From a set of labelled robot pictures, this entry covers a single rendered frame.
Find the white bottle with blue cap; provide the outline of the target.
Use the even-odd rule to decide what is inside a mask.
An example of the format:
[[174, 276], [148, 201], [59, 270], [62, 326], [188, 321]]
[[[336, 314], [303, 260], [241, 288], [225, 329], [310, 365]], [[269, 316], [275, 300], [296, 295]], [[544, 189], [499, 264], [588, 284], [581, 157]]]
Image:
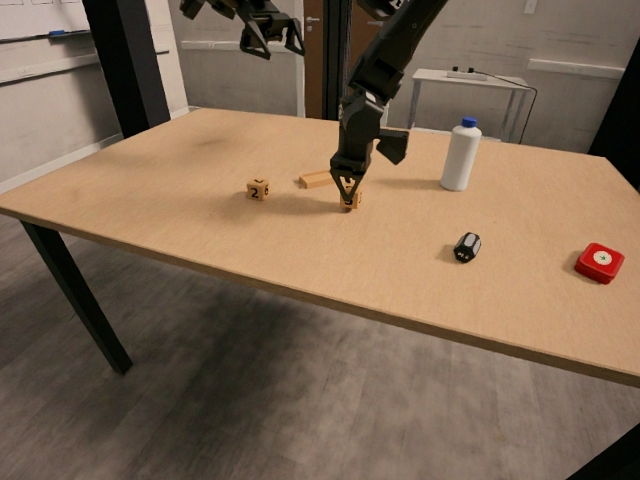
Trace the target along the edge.
[[477, 119], [464, 117], [462, 124], [453, 128], [440, 185], [450, 191], [463, 191], [467, 187], [473, 161], [481, 137]]

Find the beige number cube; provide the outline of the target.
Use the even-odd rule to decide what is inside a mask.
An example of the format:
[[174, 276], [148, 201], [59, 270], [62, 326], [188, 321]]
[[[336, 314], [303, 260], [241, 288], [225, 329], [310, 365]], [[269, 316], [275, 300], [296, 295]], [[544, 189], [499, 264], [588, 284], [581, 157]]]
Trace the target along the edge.
[[254, 177], [247, 184], [248, 199], [264, 201], [270, 195], [270, 181]]
[[[352, 183], [345, 183], [344, 184], [344, 189], [347, 195], [349, 195], [352, 187], [354, 184]], [[362, 192], [363, 192], [363, 185], [359, 185], [353, 198], [351, 199], [350, 202], [346, 202], [343, 200], [341, 194], [340, 194], [340, 206], [341, 207], [347, 207], [347, 208], [352, 208], [352, 209], [358, 209], [361, 201], [362, 201]]]

